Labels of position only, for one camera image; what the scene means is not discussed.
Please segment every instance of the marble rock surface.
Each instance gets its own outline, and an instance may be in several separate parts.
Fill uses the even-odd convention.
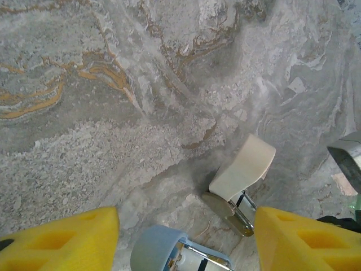
[[[0,26],[0,235],[112,205],[113,270],[154,223],[257,270],[200,199],[248,133],[277,149],[258,205],[352,215],[326,149],[361,129],[336,0],[4,0]]]

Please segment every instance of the yellow foam pad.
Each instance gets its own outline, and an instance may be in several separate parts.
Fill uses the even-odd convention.
[[[262,271],[361,271],[361,234],[259,207],[254,223]]]
[[[0,251],[0,271],[109,271],[119,232],[115,207],[19,231]]]

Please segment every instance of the gray marble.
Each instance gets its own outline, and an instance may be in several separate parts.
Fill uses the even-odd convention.
[[[337,1],[3,1],[0,235],[117,206],[113,270],[154,223],[257,270],[200,199],[251,132],[277,149],[262,206],[350,217],[326,145],[361,128]]]

